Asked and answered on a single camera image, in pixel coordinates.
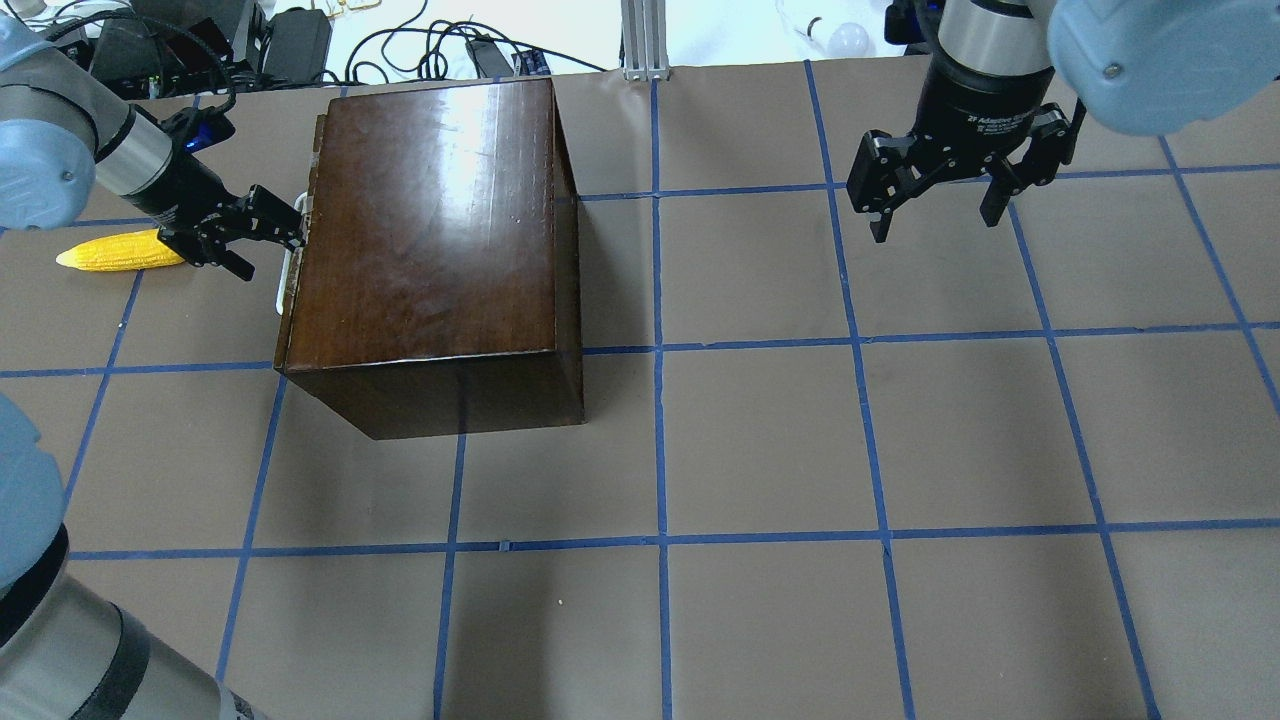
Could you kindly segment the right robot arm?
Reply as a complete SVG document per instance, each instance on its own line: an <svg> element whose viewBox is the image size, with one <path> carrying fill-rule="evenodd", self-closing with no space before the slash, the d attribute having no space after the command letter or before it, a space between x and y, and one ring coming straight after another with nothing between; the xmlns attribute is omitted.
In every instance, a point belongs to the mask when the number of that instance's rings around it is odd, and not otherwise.
<svg viewBox="0 0 1280 720"><path fill-rule="evenodd" d="M979 214L1073 164L1087 119L1138 137L1217 119L1277 78L1275 1L891 1L931 56L909 132L867 132L846 183L883 243L908 201L987 177Z"/></svg>

